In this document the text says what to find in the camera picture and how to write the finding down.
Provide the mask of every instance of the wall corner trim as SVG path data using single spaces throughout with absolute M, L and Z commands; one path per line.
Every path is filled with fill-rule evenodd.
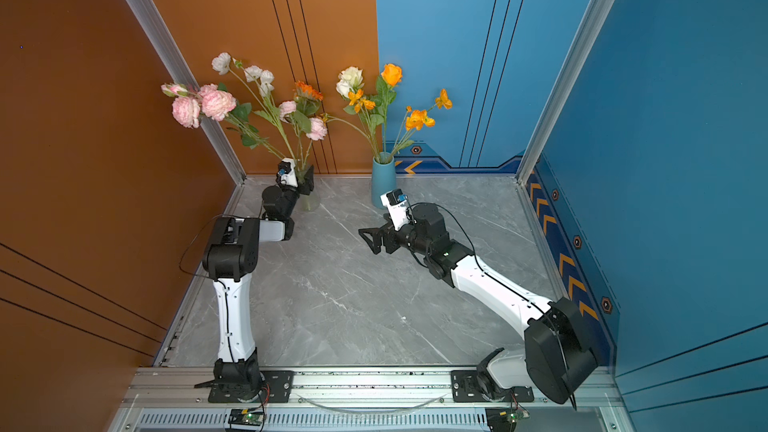
M 130 9 L 136 15 L 141 28 L 144 29 L 144 33 L 149 37 L 152 46 L 157 51 L 163 64 L 165 64 L 165 68 L 168 69 L 168 73 L 174 82 L 191 84 L 197 87 L 197 81 L 192 75 L 187 61 L 181 55 L 176 41 L 170 34 L 154 2 L 152 0 L 125 1 L 128 2 Z M 210 144 L 216 150 L 216 154 L 224 164 L 226 171 L 232 177 L 232 180 L 235 184 L 242 184 L 246 177 L 245 169 L 235 155 L 232 145 L 224 134 L 224 130 L 221 129 L 218 122 L 207 117 L 200 118 L 200 125 Z
M 549 139 L 554 124 L 560 117 L 560 112 L 571 95 L 576 79 L 581 72 L 581 67 L 587 61 L 592 45 L 603 28 L 603 23 L 610 13 L 610 8 L 616 0 L 590 0 L 584 16 L 581 18 L 571 48 L 565 57 L 558 78 L 552 86 L 547 103 L 544 105 L 542 115 L 539 117 L 533 130 L 528 147 L 518 168 L 517 180 L 522 186 L 528 183 L 528 177 L 533 171 L 534 165 L 544 150 L 544 145 Z

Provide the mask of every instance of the robotic arm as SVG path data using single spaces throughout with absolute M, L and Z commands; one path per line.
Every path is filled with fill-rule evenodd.
M 279 242 L 293 235 L 293 207 L 300 194 L 314 189 L 314 168 L 299 186 L 296 163 L 284 158 L 276 184 L 263 190 L 261 218 L 221 217 L 216 220 L 203 256 L 203 268 L 214 281 L 219 305 L 219 353 L 214 379 L 196 388 L 211 388 L 209 402 L 251 402 L 264 396 L 256 342 L 250 328 L 251 273 L 261 242 Z
M 508 398 L 512 387 L 535 385 L 564 404 L 598 366 L 593 341 L 576 305 L 536 295 L 487 266 L 449 237 L 435 204 L 411 207 L 400 189 L 382 195 L 387 224 L 358 232 L 374 254 L 404 247 L 424 255 L 436 279 L 476 297 L 524 338 L 524 354 L 497 349 L 478 366 L 480 391 L 489 400 Z

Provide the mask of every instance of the marble surface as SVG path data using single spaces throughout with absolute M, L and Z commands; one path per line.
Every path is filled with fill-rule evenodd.
M 453 212 L 487 264 L 546 297 L 554 290 L 511 177 L 398 178 L 411 203 Z M 236 215 L 257 216 L 271 178 L 249 178 Z M 287 242 L 260 246 L 250 310 L 265 366 L 476 364 L 497 347 L 518 348 L 511 326 L 474 297 L 438 281 L 404 249 L 371 254 L 358 228 L 384 224 L 369 178 L 316 180 L 320 205 L 297 207 Z M 446 215 L 451 236 L 466 243 Z M 203 284 L 171 366 L 211 366 L 218 339 L 216 298 Z

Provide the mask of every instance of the flower bouquet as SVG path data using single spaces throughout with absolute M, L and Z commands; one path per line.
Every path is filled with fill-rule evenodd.
M 199 90 L 183 84 L 164 84 L 161 89 L 165 95 L 175 97 L 173 104 L 174 118 L 182 126 L 197 128 L 200 125 L 200 113 L 217 122 L 226 121 L 234 127 L 227 127 L 240 134 L 243 145 L 254 149 L 263 146 L 275 157 L 283 160 L 290 157 L 296 161 L 296 180 L 301 185 L 304 183 L 310 170 L 308 158 L 312 143 L 322 140 L 328 133 L 326 122 L 328 116 L 318 114 L 322 94 L 303 82 L 296 82 L 296 91 L 293 100 L 287 100 L 281 104 L 275 104 L 272 96 L 275 77 L 272 72 L 262 70 L 257 66 L 244 67 L 242 61 L 233 59 L 228 53 L 219 54 L 211 62 L 214 70 L 220 75 L 231 73 L 245 85 L 258 104 L 254 110 L 250 102 L 238 102 L 226 89 L 225 84 L 220 83 L 202 86 Z M 243 76 L 232 69 L 241 70 Z M 287 148 L 285 154 L 277 149 L 269 137 L 264 137 L 259 130 L 249 122 L 250 114 L 256 114 L 267 120 L 277 129 Z M 296 136 L 294 145 L 286 134 L 286 128 L 293 130 Z

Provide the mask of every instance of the pink rose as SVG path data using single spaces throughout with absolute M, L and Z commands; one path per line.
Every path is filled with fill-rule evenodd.
M 286 116 L 296 111 L 296 103 L 293 100 L 286 100 L 280 104 L 280 120 L 287 122 Z
M 226 113 L 237 106 L 232 94 L 218 90 L 215 84 L 202 86 L 198 93 L 203 99 L 203 113 L 217 122 L 224 120 Z
M 163 84 L 160 86 L 160 89 L 168 97 L 187 96 L 187 87 L 179 83 Z
M 177 97 L 174 101 L 174 119 L 187 128 L 195 128 L 200 125 L 197 117 L 200 116 L 200 104 L 192 97 Z
M 318 119 L 317 117 L 311 118 L 310 122 L 312 122 L 312 130 L 310 130 L 310 133 L 306 134 L 306 136 L 312 140 L 322 140 L 328 133 L 326 124 L 322 119 Z

